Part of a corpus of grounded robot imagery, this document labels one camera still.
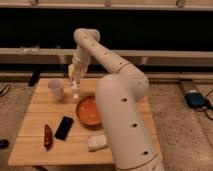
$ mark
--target floor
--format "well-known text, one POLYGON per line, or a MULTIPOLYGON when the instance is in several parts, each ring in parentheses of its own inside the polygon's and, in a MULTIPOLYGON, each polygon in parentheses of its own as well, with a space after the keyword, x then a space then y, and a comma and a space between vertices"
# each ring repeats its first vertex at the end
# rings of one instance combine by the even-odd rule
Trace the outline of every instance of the floor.
MULTIPOLYGON (((23 79, 0 77, 0 89, 7 83, 11 91, 0 98, 0 137, 10 140, 9 148, 0 150, 0 170, 33 171, 32 167, 9 167, 7 161, 35 87, 28 87, 23 79)), ((198 85, 205 95, 211 84, 198 85)), ((204 113, 189 109, 179 85, 174 83, 151 84, 149 101, 155 120, 166 171, 213 170, 213 121, 204 113)), ((209 96, 213 104, 213 93, 209 96)), ((47 167, 49 170, 92 171, 115 170, 107 166, 47 167)))

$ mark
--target black smartphone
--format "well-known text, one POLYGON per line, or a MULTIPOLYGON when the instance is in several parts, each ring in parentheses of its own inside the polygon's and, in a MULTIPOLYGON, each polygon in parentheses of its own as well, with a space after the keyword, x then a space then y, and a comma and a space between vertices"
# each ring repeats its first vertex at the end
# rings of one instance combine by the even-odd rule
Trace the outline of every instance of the black smartphone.
POLYGON ((72 124, 73 119, 64 116, 54 136, 57 139, 65 140, 72 124))

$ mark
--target wooden tabletop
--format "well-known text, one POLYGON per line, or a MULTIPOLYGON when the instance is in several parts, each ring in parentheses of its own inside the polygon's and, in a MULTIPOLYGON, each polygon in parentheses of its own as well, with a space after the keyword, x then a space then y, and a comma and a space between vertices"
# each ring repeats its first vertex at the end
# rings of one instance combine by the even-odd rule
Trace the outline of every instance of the wooden tabletop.
MULTIPOLYGON (((60 102, 55 100, 48 91, 48 81, 49 79, 40 79, 37 85, 8 164, 10 166, 36 166, 114 163, 110 148, 96 152, 88 151, 88 137, 102 134, 104 130, 90 130, 78 121, 75 111, 78 102, 72 98, 68 80, 64 79, 65 98, 60 102), (53 146, 47 151, 43 146, 44 125, 48 124, 54 134, 63 116, 74 119, 68 137, 65 141, 53 138, 53 146)), ((94 94, 97 81, 98 79, 95 78, 82 80, 80 99, 94 94)), ((148 100, 145 98, 139 102, 138 108, 151 135, 152 141, 158 153, 161 155, 148 100)))

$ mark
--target bowl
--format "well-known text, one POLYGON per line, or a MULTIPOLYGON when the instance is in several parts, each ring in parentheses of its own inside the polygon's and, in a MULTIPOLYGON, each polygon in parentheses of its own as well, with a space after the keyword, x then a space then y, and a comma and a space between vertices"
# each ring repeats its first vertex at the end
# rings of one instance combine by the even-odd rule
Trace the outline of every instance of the bowl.
POLYGON ((101 124, 95 96, 83 98, 76 107, 76 114, 80 122, 86 126, 98 126, 101 124))

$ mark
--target white cup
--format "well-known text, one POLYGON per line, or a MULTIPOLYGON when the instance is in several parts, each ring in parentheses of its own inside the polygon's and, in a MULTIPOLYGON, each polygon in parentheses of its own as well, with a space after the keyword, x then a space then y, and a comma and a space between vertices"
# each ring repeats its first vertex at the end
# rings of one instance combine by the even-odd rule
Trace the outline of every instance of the white cup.
POLYGON ((48 89, 57 100, 64 98, 64 83, 62 79, 51 79, 48 82, 48 89))

